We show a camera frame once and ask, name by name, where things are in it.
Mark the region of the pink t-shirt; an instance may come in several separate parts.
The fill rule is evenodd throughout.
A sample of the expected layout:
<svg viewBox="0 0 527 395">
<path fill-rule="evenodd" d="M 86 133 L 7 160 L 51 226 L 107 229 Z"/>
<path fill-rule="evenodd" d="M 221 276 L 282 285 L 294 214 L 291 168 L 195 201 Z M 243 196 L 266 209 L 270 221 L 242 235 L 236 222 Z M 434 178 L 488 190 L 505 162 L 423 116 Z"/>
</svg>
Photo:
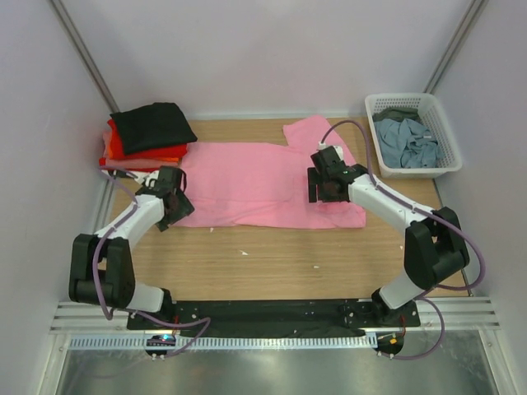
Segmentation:
<svg viewBox="0 0 527 395">
<path fill-rule="evenodd" d="M 186 197 L 194 212 L 179 226 L 217 228 L 235 225 L 291 229 L 356 228 L 366 212 L 349 202 L 308 200 L 311 155 L 324 140 L 344 146 L 320 115 L 283 127 L 285 146 L 262 142 L 195 142 L 181 168 L 187 175 Z"/>
</svg>

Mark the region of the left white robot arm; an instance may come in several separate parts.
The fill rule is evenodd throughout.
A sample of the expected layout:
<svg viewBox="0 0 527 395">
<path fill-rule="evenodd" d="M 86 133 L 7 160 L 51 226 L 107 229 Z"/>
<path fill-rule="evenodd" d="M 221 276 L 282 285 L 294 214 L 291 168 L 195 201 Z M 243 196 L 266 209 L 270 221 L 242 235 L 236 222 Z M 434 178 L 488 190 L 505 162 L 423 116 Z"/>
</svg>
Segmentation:
<svg viewBox="0 0 527 395">
<path fill-rule="evenodd" d="M 135 193 L 125 191 L 131 198 L 128 207 L 94 234 L 73 241 L 68 295 L 73 302 L 100 306 L 107 319 L 118 309 L 164 329 L 175 320 L 170 292 L 136 280 L 132 251 L 153 226 L 166 231 L 194 212 L 185 196 L 187 175 L 171 166 L 142 176 L 128 174 L 140 185 Z"/>
</svg>

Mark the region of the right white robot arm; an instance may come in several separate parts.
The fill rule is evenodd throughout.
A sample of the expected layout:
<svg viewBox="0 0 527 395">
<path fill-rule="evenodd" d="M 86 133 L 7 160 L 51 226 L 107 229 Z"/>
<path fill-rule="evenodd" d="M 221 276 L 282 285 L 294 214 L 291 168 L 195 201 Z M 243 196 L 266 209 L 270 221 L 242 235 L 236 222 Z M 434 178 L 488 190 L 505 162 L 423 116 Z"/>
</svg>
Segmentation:
<svg viewBox="0 0 527 395">
<path fill-rule="evenodd" d="M 371 295 L 371 316 L 382 326 L 397 320 L 418 296 L 436 288 L 469 263 L 459 219 L 448 207 L 434 210 L 382 183 L 365 166 L 347 165 L 339 146 L 311 156 L 308 200 L 349 202 L 368 211 L 403 236 L 403 269 Z"/>
</svg>

